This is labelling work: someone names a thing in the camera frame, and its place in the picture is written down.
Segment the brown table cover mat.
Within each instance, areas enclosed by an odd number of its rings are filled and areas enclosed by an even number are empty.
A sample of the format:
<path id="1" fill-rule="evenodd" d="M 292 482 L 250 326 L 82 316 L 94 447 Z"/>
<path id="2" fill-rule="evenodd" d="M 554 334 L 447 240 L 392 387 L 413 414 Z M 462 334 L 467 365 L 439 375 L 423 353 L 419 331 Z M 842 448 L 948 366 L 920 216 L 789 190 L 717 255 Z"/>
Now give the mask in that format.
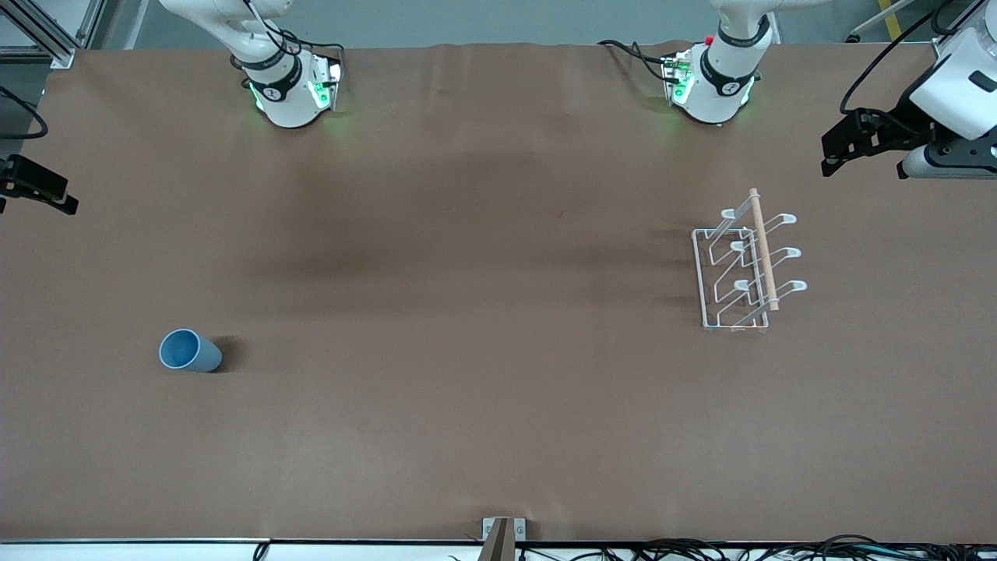
<path id="1" fill-rule="evenodd" d="M 997 182 L 820 174 L 877 52 L 773 47 L 717 128 L 605 48 L 355 50 L 301 130 L 223 52 L 79 55 L 24 150 L 79 212 L 0 216 L 0 538 L 997 542 Z M 709 333 L 750 188 L 809 288 Z"/>

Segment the white metal bar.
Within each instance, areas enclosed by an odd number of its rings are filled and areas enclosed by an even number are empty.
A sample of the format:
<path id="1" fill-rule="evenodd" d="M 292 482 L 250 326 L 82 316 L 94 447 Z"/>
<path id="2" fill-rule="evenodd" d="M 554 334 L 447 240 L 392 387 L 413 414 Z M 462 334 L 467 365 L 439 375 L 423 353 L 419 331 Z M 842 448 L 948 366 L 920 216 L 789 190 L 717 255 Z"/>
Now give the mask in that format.
<path id="1" fill-rule="evenodd" d="M 883 27 L 886 30 L 886 34 L 890 41 L 894 41 L 900 38 L 902 33 L 902 26 L 900 25 L 900 18 L 898 18 L 898 13 L 904 10 L 909 5 L 915 3 L 916 0 L 875 0 L 875 4 L 879 7 L 879 11 L 868 20 L 863 21 L 861 24 L 852 28 L 848 32 L 846 42 L 858 43 L 861 42 L 865 35 L 872 30 L 879 27 Z"/>

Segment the metal base connector plate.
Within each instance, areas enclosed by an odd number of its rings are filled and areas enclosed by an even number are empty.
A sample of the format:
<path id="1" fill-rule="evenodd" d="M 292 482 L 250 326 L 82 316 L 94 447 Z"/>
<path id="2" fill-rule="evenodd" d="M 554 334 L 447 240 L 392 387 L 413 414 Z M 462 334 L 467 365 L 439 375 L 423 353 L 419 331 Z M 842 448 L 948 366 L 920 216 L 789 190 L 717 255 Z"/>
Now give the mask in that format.
<path id="1" fill-rule="evenodd" d="M 311 51 L 311 74 L 309 91 L 320 111 L 335 111 L 339 85 L 344 77 L 344 48 L 332 44 L 334 55 Z"/>
<path id="2" fill-rule="evenodd" d="M 661 57 L 660 70 L 668 106 L 684 106 L 695 82 L 692 49 Z"/>

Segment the blue plastic cup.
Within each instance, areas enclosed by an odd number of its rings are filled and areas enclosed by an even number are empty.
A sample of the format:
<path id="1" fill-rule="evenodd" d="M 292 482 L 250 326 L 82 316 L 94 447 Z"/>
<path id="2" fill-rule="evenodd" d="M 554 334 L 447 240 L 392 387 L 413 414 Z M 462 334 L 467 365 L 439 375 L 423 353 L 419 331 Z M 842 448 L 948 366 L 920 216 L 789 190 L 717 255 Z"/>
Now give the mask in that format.
<path id="1" fill-rule="evenodd" d="M 189 328 L 178 328 L 160 342 L 159 359 L 168 369 L 214 372 L 221 366 L 222 352 L 209 338 Z"/>

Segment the aluminium frame profile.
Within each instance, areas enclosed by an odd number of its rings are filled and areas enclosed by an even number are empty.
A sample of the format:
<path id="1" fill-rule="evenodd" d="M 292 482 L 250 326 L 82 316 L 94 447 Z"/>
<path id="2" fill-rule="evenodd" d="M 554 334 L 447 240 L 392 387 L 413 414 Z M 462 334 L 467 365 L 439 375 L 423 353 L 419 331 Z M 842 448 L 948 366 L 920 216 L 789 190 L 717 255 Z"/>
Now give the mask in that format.
<path id="1" fill-rule="evenodd" d="M 0 61 L 68 69 L 89 48 L 109 0 L 0 0 Z"/>

